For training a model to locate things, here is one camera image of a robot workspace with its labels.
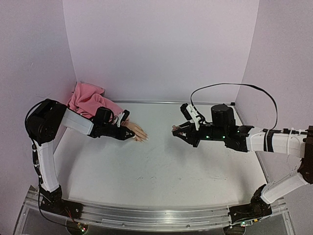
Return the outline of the nail polish bottle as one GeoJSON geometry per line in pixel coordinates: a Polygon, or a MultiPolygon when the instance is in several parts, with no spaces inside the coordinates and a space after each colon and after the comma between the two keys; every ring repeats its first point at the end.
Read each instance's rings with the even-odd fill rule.
{"type": "Polygon", "coordinates": [[[180,129],[179,126],[175,126],[175,125],[172,126],[172,132],[177,131],[177,130],[179,130],[179,129],[180,129]]]}

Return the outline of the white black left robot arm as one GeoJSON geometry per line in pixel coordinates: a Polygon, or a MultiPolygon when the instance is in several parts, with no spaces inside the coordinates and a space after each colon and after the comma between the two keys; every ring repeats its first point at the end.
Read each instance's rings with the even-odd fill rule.
{"type": "Polygon", "coordinates": [[[32,141],[33,165],[43,190],[52,193],[60,188],[53,157],[53,142],[60,126],[94,139],[105,136],[125,141],[135,136],[132,130],[122,126],[129,114],[124,110],[115,116],[112,110],[99,107],[94,117],[87,118],[51,99],[32,107],[24,124],[32,141]]]}

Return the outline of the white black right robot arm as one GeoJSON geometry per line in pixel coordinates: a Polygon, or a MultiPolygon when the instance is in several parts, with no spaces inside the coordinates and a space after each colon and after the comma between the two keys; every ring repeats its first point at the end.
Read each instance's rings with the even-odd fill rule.
{"type": "Polygon", "coordinates": [[[301,159],[298,169],[282,179],[266,184],[257,197],[267,205],[293,190],[313,183],[313,131],[268,130],[254,126],[233,126],[228,130],[212,123],[186,122],[173,126],[172,134],[186,143],[197,147],[200,141],[222,141],[226,148],[237,152],[268,152],[295,156],[301,159]]]}

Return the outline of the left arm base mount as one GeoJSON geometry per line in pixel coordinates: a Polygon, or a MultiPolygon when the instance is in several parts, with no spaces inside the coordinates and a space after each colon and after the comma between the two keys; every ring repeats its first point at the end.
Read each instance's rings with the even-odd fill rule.
{"type": "Polygon", "coordinates": [[[83,204],[63,199],[61,186],[58,186],[58,188],[52,192],[40,186],[39,193],[43,197],[39,203],[41,210],[72,219],[81,218],[83,204]]]}

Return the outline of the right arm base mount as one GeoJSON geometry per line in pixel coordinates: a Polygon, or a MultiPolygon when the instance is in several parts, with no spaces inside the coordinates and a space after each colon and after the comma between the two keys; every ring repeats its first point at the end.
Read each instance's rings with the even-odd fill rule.
{"type": "Polygon", "coordinates": [[[260,196],[253,196],[249,204],[232,206],[228,212],[231,224],[261,219],[271,214],[271,205],[264,202],[260,196]]]}

